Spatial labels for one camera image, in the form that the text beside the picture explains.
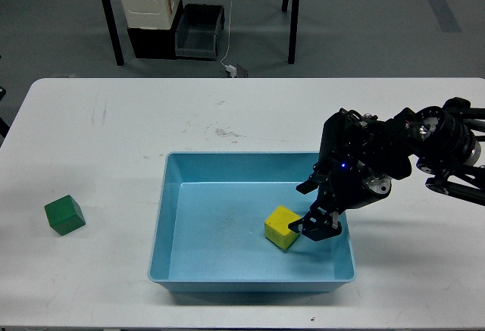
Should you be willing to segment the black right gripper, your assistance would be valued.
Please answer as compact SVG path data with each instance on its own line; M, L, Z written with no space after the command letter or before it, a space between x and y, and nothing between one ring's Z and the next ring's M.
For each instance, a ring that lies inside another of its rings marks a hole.
M389 196L390 178L373 171L346 147L346 135L360 119L354 112L342 109L325 122L318 162L308 179L296 186L303 195L318 188L318 196L303 217L288 224L289 230L314 242L339 236L343 230L339 221L342 212Z

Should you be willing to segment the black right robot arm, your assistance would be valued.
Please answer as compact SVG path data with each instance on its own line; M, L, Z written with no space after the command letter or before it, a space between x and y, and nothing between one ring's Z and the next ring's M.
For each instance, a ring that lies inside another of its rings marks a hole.
M296 187L317 198L288 228L315 242L338 236L344 211L386 198L392 180L411 175L412 155L430 174L428 189L483 205L484 168L476 165L483 132L484 110L463 98L418 112L404 108L386 121L340 109L324 123L312 174Z

